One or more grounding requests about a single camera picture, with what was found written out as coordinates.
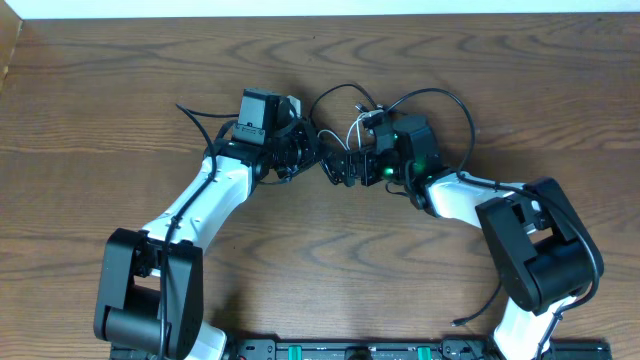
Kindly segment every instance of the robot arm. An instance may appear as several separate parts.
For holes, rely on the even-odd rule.
[[[203,253],[227,216],[270,169],[288,181],[318,161],[315,132],[298,114],[300,103],[294,98],[245,90],[232,139],[220,137],[214,143],[216,166],[211,156],[205,156],[192,183],[158,218],[140,231],[118,229],[111,235],[96,303],[96,337],[158,353],[161,292],[139,286],[135,279],[160,276],[167,229],[188,203],[167,239],[167,268],[162,269],[168,273],[165,355],[172,359],[220,358],[226,336],[202,322]],[[201,190],[211,176],[211,183]]]
[[[481,228],[510,297],[494,341],[506,359],[531,359],[553,313],[584,293],[591,280],[588,256],[573,230],[587,232],[560,186],[550,178],[503,184],[555,204],[545,208],[515,190],[493,187],[493,181],[457,174],[442,164],[435,135],[423,116],[391,121],[387,112],[372,111],[363,125],[375,142],[357,150],[333,152],[318,142],[317,129],[300,113],[295,98],[245,90],[232,139],[215,140],[217,166],[206,156],[196,178],[162,215],[140,231],[118,229],[113,233],[104,254],[96,336],[158,353],[160,292],[136,285],[135,278],[159,276],[161,248],[174,214],[213,176],[213,182],[178,219],[168,239],[167,268],[162,271],[168,272],[166,355],[219,360],[226,336],[202,322],[203,253],[227,216],[270,169],[284,183],[320,161],[333,184],[353,186],[356,179],[364,186],[393,182],[405,187],[417,209]],[[462,181],[461,176],[470,181]],[[570,219],[559,216],[558,211]],[[548,228],[552,235],[532,244],[529,235]],[[591,238],[585,241],[602,274],[600,253]]]

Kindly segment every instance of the wooden table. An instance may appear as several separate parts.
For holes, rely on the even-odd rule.
[[[201,135],[175,107],[236,112],[242,89],[305,104],[358,82],[391,103],[421,87],[461,96],[478,126],[469,166],[503,181],[555,177],[606,273],[556,337],[640,346],[640,16],[394,16],[27,21],[0,98],[0,357],[105,358],[93,312],[105,241],[138,229],[200,166]],[[317,117],[345,134],[362,99]],[[447,159],[468,140],[460,110],[429,95]],[[206,120],[211,131],[222,124]],[[479,230],[319,168],[259,187],[205,264],[205,319],[282,338],[485,335],[504,293]]]

